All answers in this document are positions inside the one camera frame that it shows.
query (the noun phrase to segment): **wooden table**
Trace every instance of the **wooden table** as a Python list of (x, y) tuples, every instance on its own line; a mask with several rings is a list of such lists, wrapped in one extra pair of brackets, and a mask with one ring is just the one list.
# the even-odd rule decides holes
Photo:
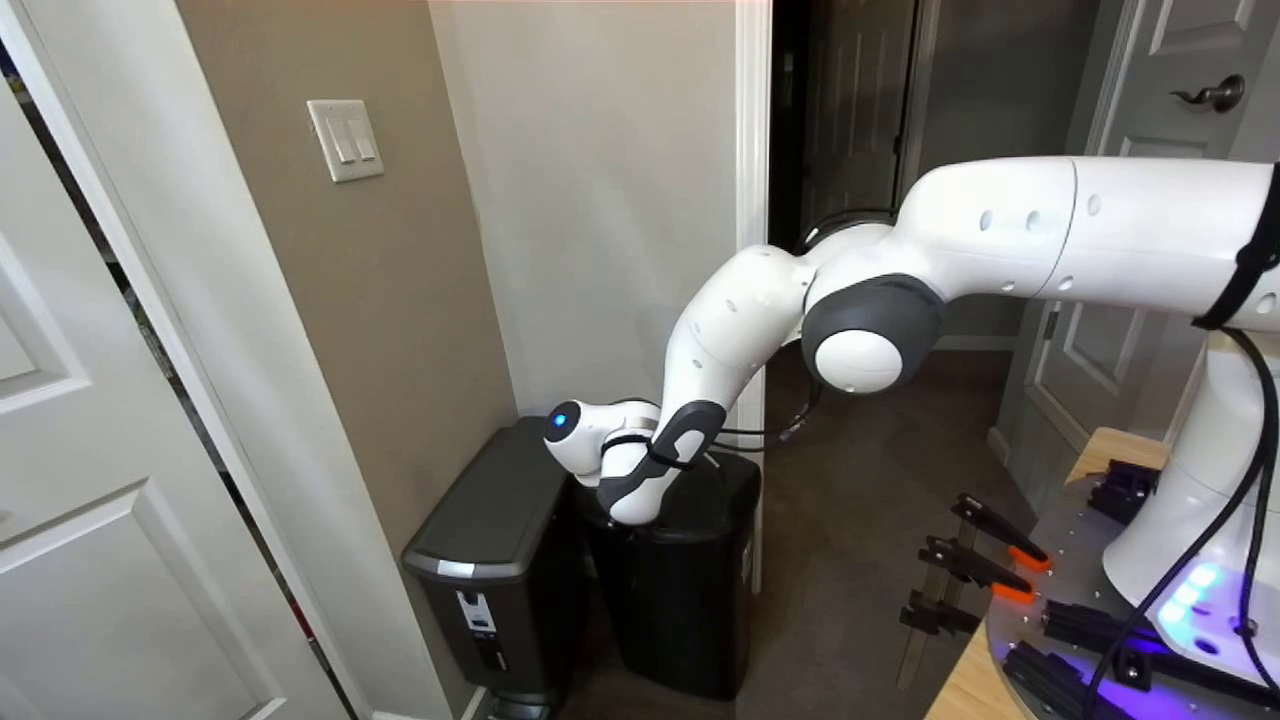
[[(1162, 468), (1169, 448), (1144, 436), (1128, 436), (1116, 428), (1099, 428), (1086, 436), (1068, 485), (1084, 476), (1099, 476), (1107, 459)], [(946, 683), (935, 691), (931, 720), (1023, 720), (1031, 717), (1015, 689), (1006, 689), (1005, 670), (992, 661), (987, 629), (978, 625), (955, 661)]]

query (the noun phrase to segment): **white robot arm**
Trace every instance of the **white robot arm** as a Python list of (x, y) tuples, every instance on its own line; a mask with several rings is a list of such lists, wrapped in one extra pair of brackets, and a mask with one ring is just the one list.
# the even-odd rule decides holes
[[(907, 193), (896, 229), (842, 229), (809, 255), (778, 249), (733, 255), (670, 327), (661, 407), (559, 405), (547, 448), (596, 489), (610, 519), (647, 522), (778, 345), (801, 339), (809, 366), (839, 391), (881, 391), (920, 366), (938, 308), (974, 292), (1157, 308), (1195, 314), (1200, 327), (1274, 332), (1274, 259), (1280, 181), (1268, 165), (938, 166)], [(1280, 669), (1280, 508), (1261, 508), (1268, 516), (1255, 522), (1249, 511), (1233, 516), (1207, 536), (1214, 522), (1207, 516), (1223, 516), (1240, 490), (1262, 496), (1242, 480), (1255, 480), (1253, 465), (1273, 442), (1261, 441), (1274, 425), (1261, 387), (1280, 377), (1280, 335), (1262, 339), (1262, 356), (1273, 366), (1219, 335), (1207, 345), (1158, 490), (1107, 544), (1105, 573), (1151, 617), (1169, 646), (1274, 689), (1262, 669)], [(1242, 610), (1255, 636), (1240, 642), (1237, 617), (1249, 595), (1255, 595)]]
[(739, 387), (791, 339), (823, 384), (884, 391), (920, 366), (938, 308), (978, 292), (1280, 327), (1280, 271), (1268, 277), (1280, 243), (1261, 230), (1274, 225), (1268, 197), (1268, 165), (1219, 160), (1050, 155), (929, 170), (896, 229), (856, 225), (809, 255), (733, 255), (670, 327), (656, 425), (637, 398), (559, 405), (547, 448), (610, 519), (647, 522)]

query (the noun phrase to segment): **dark floor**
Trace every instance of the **dark floor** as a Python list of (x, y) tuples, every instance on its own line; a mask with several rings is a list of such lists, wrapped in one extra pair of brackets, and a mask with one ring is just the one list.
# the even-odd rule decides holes
[[(767, 451), (763, 591), (737, 704), (630, 677), (596, 610), (569, 720), (912, 720), (945, 683), (962, 636), (920, 636), (896, 620), (929, 566), (929, 532), (953, 536), (955, 490), (1031, 519), (987, 451), (1006, 356), (938, 352), (896, 391), (823, 396), (803, 432)], [(767, 366), (767, 428), (803, 405), (797, 356)]]

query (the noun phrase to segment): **doorknob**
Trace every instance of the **doorknob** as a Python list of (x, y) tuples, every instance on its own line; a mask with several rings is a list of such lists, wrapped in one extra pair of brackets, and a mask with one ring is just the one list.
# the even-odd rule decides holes
[(1195, 86), (1195, 90), (1172, 90), (1183, 105), (1204, 105), (1213, 111), (1233, 111), (1242, 99), (1242, 76), (1223, 76), (1219, 82)]

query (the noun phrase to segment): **cable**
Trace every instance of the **cable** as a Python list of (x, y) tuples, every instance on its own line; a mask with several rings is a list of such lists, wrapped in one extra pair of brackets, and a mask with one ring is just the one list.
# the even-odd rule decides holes
[[(1200, 547), (1237, 516), (1237, 508), (1242, 505), (1242, 496), (1249, 496), (1255, 485), (1262, 485), (1261, 505), (1255, 505), (1253, 544), (1249, 544), (1253, 565), (1242, 560), (1242, 587), (1240, 587), (1240, 625), (1242, 625), (1242, 631), (1240, 631), (1240, 640), (1242, 640), (1242, 653), (1253, 656), (1255, 670), (1262, 677), (1262, 683), (1268, 683), (1273, 691), (1280, 691), (1274, 681), (1268, 677), (1268, 669), (1261, 665), (1261, 656), (1255, 656), (1255, 646), (1253, 646), (1253, 631), (1249, 631), (1249, 625), (1253, 625), (1253, 620), (1249, 620), (1253, 573), (1255, 573), (1255, 551), (1261, 551), (1261, 522), (1262, 522), (1262, 511), (1268, 511), (1262, 498), (1268, 498), (1268, 489), (1273, 489), (1274, 442), (1280, 442), (1280, 436), (1274, 436), (1274, 417), (1280, 417), (1280, 413), (1274, 413), (1274, 381), (1273, 381), (1261, 349), (1249, 339), (1249, 332), (1223, 327), (1223, 335), (1233, 335), (1233, 339), (1240, 345), (1240, 352), (1253, 360), (1253, 366), (1255, 366), (1255, 377), (1261, 377), (1261, 387), (1262, 387), (1262, 391), (1261, 391), (1261, 396), (1262, 396), (1262, 425), (1261, 425), (1253, 459), (1249, 459), (1237, 490), (1226, 496), (1226, 505), (1223, 505), (1223, 508), (1204, 522), (1204, 532), (1169, 565), (1169, 573), (1146, 587), (1146, 595), (1136, 603), (1136, 610), (1146, 617), (1146, 606), (1169, 591), (1169, 582), (1172, 582), (1172, 580), (1200, 557)], [(1107, 665), (1116, 661), (1118, 646), (1123, 646), (1123, 640), (1116, 640), (1116, 642), (1094, 661), (1094, 669), (1092, 669), (1092, 677), (1086, 677), (1086, 691), (1092, 691), (1086, 712), (1094, 709), (1099, 683), (1105, 683)]]
[[(823, 398), (823, 384), (810, 384), (809, 387), (809, 398), (791, 413), (791, 425), (787, 428), (778, 428), (778, 432), (763, 432), (763, 428), (721, 428), (714, 432), (714, 441), (712, 441), (712, 448), (725, 448), (725, 451), (763, 451), (763, 448), (776, 448), (776, 442), (787, 442), (809, 421), (810, 421), (810, 413), (817, 413), (817, 405)], [(739, 448), (739, 442), (721, 442), (721, 436), (727, 436), (727, 441), (745, 441), (745, 436), (753, 436), (753, 441), (761, 441), (756, 448)]]
[(1242, 577), (1240, 577), (1240, 603), (1237, 603), (1237, 617), (1240, 617), (1240, 640), (1242, 640), (1242, 653), (1249, 653), (1249, 665), (1255, 669), (1255, 677), (1268, 683), (1268, 691), (1280, 697), (1274, 689), (1274, 677), (1268, 670), (1268, 665), (1261, 661), (1255, 642), (1253, 642), (1253, 580), (1255, 580), (1255, 565), (1261, 565), (1261, 551), (1262, 551), (1262, 536), (1268, 536), (1268, 505), (1273, 505), (1273, 473), (1274, 473), (1274, 381), (1273, 381), (1273, 366), (1262, 360), (1262, 352), (1237, 327), (1226, 327), (1226, 335), (1242, 349), (1242, 356), (1253, 360), (1255, 366), (1255, 381), (1262, 384), (1262, 425), (1268, 425), (1268, 468), (1261, 473), (1255, 480), (1255, 498), (1253, 498), (1253, 532), (1249, 532), (1249, 557), (1242, 557)]

